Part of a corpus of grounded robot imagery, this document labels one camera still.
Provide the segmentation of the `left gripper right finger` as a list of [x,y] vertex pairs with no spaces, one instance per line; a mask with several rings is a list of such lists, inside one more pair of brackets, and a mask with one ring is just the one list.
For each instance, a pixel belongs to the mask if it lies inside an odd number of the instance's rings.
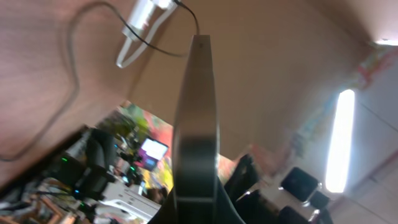
[[216,224],[245,224],[220,180],[218,180],[216,196]]

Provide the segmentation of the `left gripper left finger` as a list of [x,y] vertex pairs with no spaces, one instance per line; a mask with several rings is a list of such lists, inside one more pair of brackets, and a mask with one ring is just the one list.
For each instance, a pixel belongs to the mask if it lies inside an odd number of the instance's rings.
[[147,224],[174,224],[174,189],[170,191],[165,202]]

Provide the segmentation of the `turquoise Galaxy S25 smartphone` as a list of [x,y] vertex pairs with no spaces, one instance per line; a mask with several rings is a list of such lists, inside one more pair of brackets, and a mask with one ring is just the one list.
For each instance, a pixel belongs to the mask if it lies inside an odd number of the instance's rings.
[[209,35],[194,35],[176,109],[172,171],[178,223],[214,223],[219,125]]

